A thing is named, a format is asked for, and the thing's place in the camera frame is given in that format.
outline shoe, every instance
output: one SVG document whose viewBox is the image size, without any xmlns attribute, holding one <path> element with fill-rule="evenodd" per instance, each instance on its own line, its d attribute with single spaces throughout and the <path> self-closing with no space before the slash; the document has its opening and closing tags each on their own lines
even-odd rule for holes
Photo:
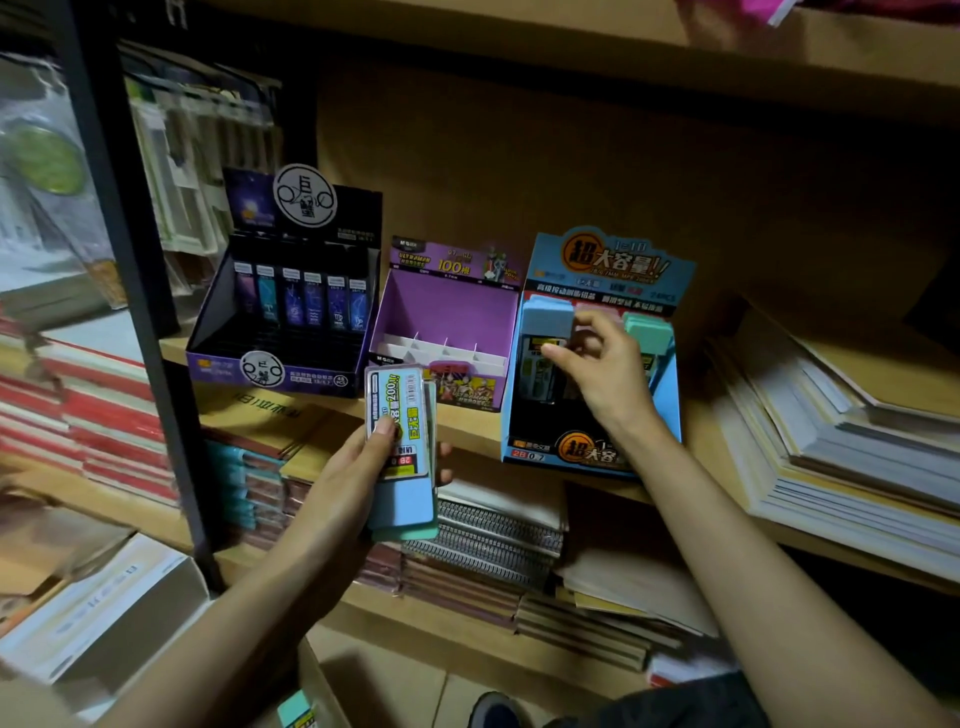
<svg viewBox="0 0 960 728">
<path fill-rule="evenodd" d="M 485 692 L 473 706 L 469 728 L 523 728 L 517 704 L 502 692 Z"/>
</svg>

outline bookshelf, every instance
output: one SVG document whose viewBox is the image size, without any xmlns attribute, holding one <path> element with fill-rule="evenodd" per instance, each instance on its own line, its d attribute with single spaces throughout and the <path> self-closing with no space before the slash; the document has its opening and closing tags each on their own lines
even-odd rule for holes
<svg viewBox="0 0 960 728">
<path fill-rule="evenodd" d="M 264 556 L 248 544 L 233 546 L 215 554 L 220 573 L 228 586 L 235 584 Z M 486 624 L 443 607 L 404 596 L 391 596 L 363 584 L 351 584 L 342 603 L 377 615 L 461 649 L 496 658 L 513 666 L 545 675 L 607 698 L 646 688 L 642 673 L 631 672 L 569 650 Z"/>
<path fill-rule="evenodd" d="M 186 355 L 180 342 L 185 346 L 187 336 L 162 340 L 161 350 L 164 352 L 164 356 L 171 361 L 185 364 Z M 684 444 L 724 490 L 743 506 L 746 502 L 743 484 L 736 473 L 730 451 L 723 439 L 723 433 L 720 431 L 720 426 L 713 415 L 708 400 L 700 392 L 696 381 L 682 381 L 681 391 L 684 393 L 681 402 Z M 345 400 L 338 397 L 315 395 L 302 395 L 302 398 L 304 401 L 310 401 L 358 419 L 363 415 L 363 400 Z M 499 460 L 500 416 L 498 414 L 477 412 L 463 407 L 442 404 L 438 407 L 438 420 L 442 440 L 449 442 L 455 448 Z M 530 477 L 556 480 L 557 487 L 563 487 L 563 481 L 567 480 L 577 485 L 597 488 L 630 500 L 652 503 L 646 490 L 635 483 L 624 483 L 610 478 L 589 477 L 538 468 L 526 468 L 525 470 L 529 472 Z M 940 592 L 960 594 L 960 585 L 922 571 L 910 569 L 901 564 L 828 541 L 819 536 L 804 533 L 786 525 L 766 521 L 765 519 L 755 519 L 755 521 L 764 533 L 783 546 L 790 546 L 861 569 L 911 581 Z"/>
<path fill-rule="evenodd" d="M 185 553 L 193 551 L 190 529 L 179 508 L 8 453 L 0 454 L 0 477 L 7 486 L 46 496 L 104 521 L 135 528 Z"/>
<path fill-rule="evenodd" d="M 949 122 L 950 28 L 794 9 L 778 28 L 722 4 L 648 0 L 208 0 L 292 25 L 486 59 L 830 111 Z"/>
</svg>

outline circular logo sign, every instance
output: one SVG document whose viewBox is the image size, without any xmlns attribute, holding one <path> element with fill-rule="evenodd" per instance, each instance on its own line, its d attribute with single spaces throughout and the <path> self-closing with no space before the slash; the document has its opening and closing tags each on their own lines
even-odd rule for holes
<svg viewBox="0 0 960 728">
<path fill-rule="evenodd" d="M 595 448 L 593 438 L 580 430 L 567 432 L 557 443 L 557 454 L 567 463 L 582 463 Z"/>
<path fill-rule="evenodd" d="M 276 387 L 283 382 L 283 365 L 270 352 L 245 353 L 240 358 L 240 371 L 258 387 Z"/>
<path fill-rule="evenodd" d="M 561 250 L 564 265 L 571 271 L 588 271 L 603 253 L 604 244 L 594 232 L 575 232 L 565 241 Z"/>
<path fill-rule="evenodd" d="M 276 173 L 274 199 L 280 212 L 307 228 L 326 225 L 337 214 L 336 190 L 307 164 L 288 164 Z"/>
</svg>

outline purple display box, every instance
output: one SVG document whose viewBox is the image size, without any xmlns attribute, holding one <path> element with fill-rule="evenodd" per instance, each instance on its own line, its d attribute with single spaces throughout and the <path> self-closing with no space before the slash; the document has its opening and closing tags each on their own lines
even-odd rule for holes
<svg viewBox="0 0 960 728">
<path fill-rule="evenodd" d="M 499 412 L 521 281 L 505 253 L 394 237 L 370 362 L 421 364 L 437 401 Z"/>
</svg>

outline green circular item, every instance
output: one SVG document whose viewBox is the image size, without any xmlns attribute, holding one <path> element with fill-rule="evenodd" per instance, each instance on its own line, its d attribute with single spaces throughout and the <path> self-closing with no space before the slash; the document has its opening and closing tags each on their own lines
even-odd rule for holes
<svg viewBox="0 0 960 728">
<path fill-rule="evenodd" d="M 83 191 L 83 153 L 66 136 L 36 124 L 18 124 L 5 136 L 13 167 L 27 184 L 54 195 Z"/>
</svg>

